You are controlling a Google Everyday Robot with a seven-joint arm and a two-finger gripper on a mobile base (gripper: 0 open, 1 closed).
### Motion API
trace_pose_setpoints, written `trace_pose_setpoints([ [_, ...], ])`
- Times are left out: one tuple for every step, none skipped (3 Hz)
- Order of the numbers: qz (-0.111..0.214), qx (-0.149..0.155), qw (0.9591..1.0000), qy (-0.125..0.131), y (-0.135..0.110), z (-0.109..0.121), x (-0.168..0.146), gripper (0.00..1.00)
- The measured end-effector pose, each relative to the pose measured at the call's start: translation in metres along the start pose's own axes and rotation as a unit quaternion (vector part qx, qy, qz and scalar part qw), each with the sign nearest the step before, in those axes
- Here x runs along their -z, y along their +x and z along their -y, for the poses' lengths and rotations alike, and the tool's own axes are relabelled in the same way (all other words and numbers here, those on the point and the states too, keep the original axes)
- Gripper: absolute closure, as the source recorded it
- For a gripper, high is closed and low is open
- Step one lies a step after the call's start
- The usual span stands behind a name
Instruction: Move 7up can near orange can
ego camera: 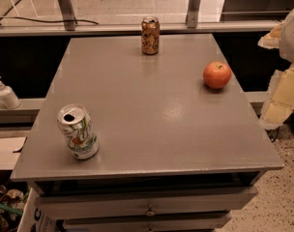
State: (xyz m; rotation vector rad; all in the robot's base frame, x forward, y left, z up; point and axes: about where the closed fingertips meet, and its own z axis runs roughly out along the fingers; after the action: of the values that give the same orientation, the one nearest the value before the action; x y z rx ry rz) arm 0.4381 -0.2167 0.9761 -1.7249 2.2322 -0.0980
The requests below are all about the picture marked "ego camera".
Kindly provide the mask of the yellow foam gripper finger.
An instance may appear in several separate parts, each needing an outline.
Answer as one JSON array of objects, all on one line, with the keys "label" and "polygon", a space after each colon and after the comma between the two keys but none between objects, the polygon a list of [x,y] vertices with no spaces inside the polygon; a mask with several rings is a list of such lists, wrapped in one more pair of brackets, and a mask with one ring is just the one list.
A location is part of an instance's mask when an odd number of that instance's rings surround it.
[{"label": "yellow foam gripper finger", "polygon": [[267,49],[279,48],[281,28],[282,22],[278,24],[276,27],[274,27],[268,34],[261,37],[257,44]]},{"label": "yellow foam gripper finger", "polygon": [[275,70],[271,77],[268,96],[263,103],[259,118],[260,126],[267,131],[275,130],[294,111],[294,64],[284,72]]}]

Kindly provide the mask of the white rounded gripper body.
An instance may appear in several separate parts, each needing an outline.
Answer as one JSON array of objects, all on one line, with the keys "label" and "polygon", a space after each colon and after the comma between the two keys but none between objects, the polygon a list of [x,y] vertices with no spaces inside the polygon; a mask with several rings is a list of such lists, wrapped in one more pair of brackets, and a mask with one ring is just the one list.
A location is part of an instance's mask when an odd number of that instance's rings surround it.
[{"label": "white rounded gripper body", "polygon": [[279,37],[279,55],[294,63],[294,9],[285,18]]}]

